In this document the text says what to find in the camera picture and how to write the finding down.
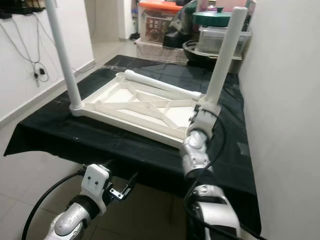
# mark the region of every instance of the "tiled floor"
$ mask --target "tiled floor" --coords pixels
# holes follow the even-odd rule
[[[133,42],[95,42],[95,68],[77,76],[82,79],[117,54],[136,57]],[[53,97],[39,102],[19,119],[0,129],[0,240],[20,240],[26,219],[39,197],[56,181],[81,166],[45,152],[31,151],[3,157],[15,125]],[[115,178],[115,186],[124,183]],[[29,240],[41,240],[51,220],[65,210],[69,200],[80,192],[81,178],[58,187],[43,202],[29,229]],[[165,192],[137,185],[126,201],[112,203],[104,216],[92,221],[84,240],[183,240],[185,212],[182,200]]]

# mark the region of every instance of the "plastic storage box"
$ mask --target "plastic storage box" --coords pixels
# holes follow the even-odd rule
[[[197,50],[204,53],[218,54],[227,32],[224,27],[200,27],[200,37]],[[241,56],[251,32],[242,31],[236,45],[234,56]]]
[[[162,44],[170,21],[181,8],[182,6],[170,1],[140,1],[138,28],[141,40]]]

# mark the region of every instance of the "white plastic pipe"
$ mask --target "white plastic pipe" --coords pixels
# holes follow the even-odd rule
[[[179,92],[179,93],[185,94],[195,100],[198,100],[201,97],[201,92],[189,91],[189,90],[183,89],[181,87],[174,86],[174,85],[165,83],[163,81],[159,81],[159,80],[153,79],[151,77],[141,75],[139,73],[135,73],[132,70],[125,70],[124,76],[128,80],[131,80],[131,81],[134,81],[137,83],[141,83],[141,84],[146,84],[146,85],[149,85],[152,87],[156,87],[158,89],[163,89],[168,92]]]
[[[68,89],[68,94],[71,102],[70,109],[80,109],[84,106],[84,103],[81,101],[76,79],[72,72],[72,68],[67,56],[65,43],[62,38],[62,33],[56,13],[55,1],[45,0],[45,7],[48,14],[53,38],[55,41],[56,50],[58,52],[61,68],[63,71],[66,87]]]
[[[239,6],[234,7],[232,10],[228,28],[205,97],[205,101],[213,105],[218,103],[247,12],[248,9],[246,7]]]

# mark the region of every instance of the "cable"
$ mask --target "cable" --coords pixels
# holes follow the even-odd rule
[[[23,39],[23,37],[22,37],[22,35],[21,35],[21,32],[20,32],[20,30],[19,30],[19,27],[18,27],[16,21],[15,21],[13,18],[12,18],[12,22],[13,22],[15,28],[16,28],[16,31],[17,31],[18,36],[19,36],[19,38],[20,38],[20,41],[21,41],[21,43],[22,43],[22,45],[23,45],[23,47],[24,47],[24,50],[25,50],[25,52],[26,52],[26,56],[24,56],[23,53],[18,49],[17,45],[16,45],[15,42],[12,40],[12,38],[11,38],[10,35],[8,34],[8,32],[7,32],[7,30],[5,29],[5,27],[1,24],[1,22],[0,22],[0,26],[1,26],[2,30],[4,31],[5,35],[7,36],[7,38],[9,39],[9,41],[11,42],[11,44],[13,45],[13,47],[15,48],[15,50],[16,50],[16,51],[18,52],[18,54],[20,55],[20,57],[21,57],[22,59],[28,61],[28,62],[31,64],[32,70],[33,70],[33,76],[34,76],[34,79],[35,79],[35,81],[36,81],[36,86],[39,87],[39,86],[40,86],[40,85],[39,85],[39,81],[45,83],[45,82],[48,82],[49,79],[50,79],[50,76],[49,76],[49,74],[48,74],[48,71],[47,71],[46,66],[45,66],[43,63],[40,62],[40,60],[41,60],[41,54],[40,54],[40,30],[39,30],[39,22],[37,21],[37,24],[36,24],[36,35],[37,35],[37,43],[36,43],[36,48],[37,48],[37,60],[36,60],[36,61],[33,61],[33,60],[31,59],[31,56],[30,56],[30,53],[29,53],[29,51],[28,51],[27,45],[26,45],[26,43],[25,43],[25,41],[24,41],[24,39]],[[38,74],[37,71],[36,71],[36,66],[37,66],[37,64],[40,65],[41,68],[44,70],[44,72],[45,72],[45,74],[46,74],[46,79],[45,79],[45,80],[42,80],[42,79],[39,78],[39,74]]]
[[[43,47],[43,50],[46,52],[47,56],[49,57],[52,66],[54,67],[54,70],[55,70],[55,73],[56,73],[56,78],[55,78],[54,81],[56,82],[56,81],[58,81],[58,79],[59,79],[59,70],[58,70],[58,68],[57,68],[57,66],[56,66],[56,64],[55,64],[55,61],[52,59],[51,55],[49,54],[49,52],[48,52],[45,44],[43,43],[41,37],[40,37],[40,43],[41,43],[41,46]]]
[[[61,184],[63,184],[65,181],[75,177],[75,176],[83,176],[84,174],[84,169],[80,169],[75,173],[72,173],[66,177],[64,177],[63,179],[59,180],[58,182],[56,182],[53,186],[51,186],[41,197],[40,199],[36,202],[36,204],[34,205],[32,211],[30,212],[24,228],[23,228],[23,232],[22,232],[22,237],[21,240],[26,240],[27,239],[27,234],[28,234],[28,229],[30,226],[30,223],[34,217],[34,215],[36,214],[37,209],[39,208],[40,204],[44,201],[44,199],[54,190],[56,189],[58,186],[60,186]]]
[[[183,207],[184,209],[186,210],[186,212],[188,213],[188,215],[194,219],[195,221],[197,221],[198,223],[202,224],[204,227],[208,228],[209,230],[211,231],[214,231],[214,232],[218,232],[226,237],[228,237],[229,239],[234,239],[234,240],[242,240],[242,238],[240,237],[237,237],[233,234],[230,234],[229,232],[226,232],[224,230],[221,230],[220,228],[218,227],[215,227],[215,226],[212,226],[210,224],[208,224],[207,222],[203,221],[202,219],[200,219],[198,216],[196,216],[189,208],[188,208],[188,203],[189,203],[189,199],[191,197],[191,194],[192,194],[192,191],[194,190],[197,182],[199,181],[200,177],[202,176],[202,174],[208,169],[210,168],[218,159],[219,157],[221,156],[225,146],[226,146],[226,142],[227,142],[227,133],[226,133],[226,128],[223,124],[223,122],[221,121],[221,119],[214,113],[212,113],[217,121],[219,122],[219,124],[221,125],[221,128],[222,128],[222,133],[223,133],[223,142],[222,142],[222,145],[215,157],[214,160],[212,160],[209,164],[207,164],[205,166],[204,169],[202,169],[201,173],[197,176],[197,178],[195,179],[195,181],[192,183],[191,187],[189,188],[188,192],[186,193],[184,199],[183,199]],[[267,240],[265,239],[264,237],[256,234],[255,232],[253,232],[252,230],[250,230],[247,226],[243,225],[243,224],[240,224],[240,226],[246,230],[248,233],[250,233],[252,236],[254,236],[256,239],[260,239],[260,240]]]
[[[49,35],[49,33],[47,32],[47,30],[45,29],[44,25],[42,24],[42,22],[40,21],[40,19],[38,18],[38,16],[36,14],[33,13],[33,16],[35,16],[37,22],[40,24],[40,27],[42,28],[44,34],[48,37],[48,39],[51,41],[51,43],[54,45],[54,47],[56,48],[56,43],[55,41],[51,38],[51,36]],[[84,71],[79,71],[79,70],[76,70],[74,67],[71,67],[73,71],[77,72],[77,73],[85,73],[91,69],[93,69],[95,66],[96,66],[96,62],[88,69],[84,70]]]

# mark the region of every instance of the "table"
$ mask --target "table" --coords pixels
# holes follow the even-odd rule
[[[109,82],[126,69],[191,91],[205,93],[212,72],[198,67],[160,63],[117,55],[78,83],[81,98]],[[220,119],[226,128],[226,146],[213,165],[225,195],[239,220],[257,233],[261,231],[254,174],[248,147],[243,98],[236,74],[228,74],[219,99]],[[80,164],[104,163],[114,176],[129,178],[139,172],[138,183],[183,197],[186,185],[182,160],[176,148],[99,122],[72,116],[68,93],[64,92],[21,121],[4,155],[43,151]],[[217,123],[208,144],[213,159],[223,141]]]

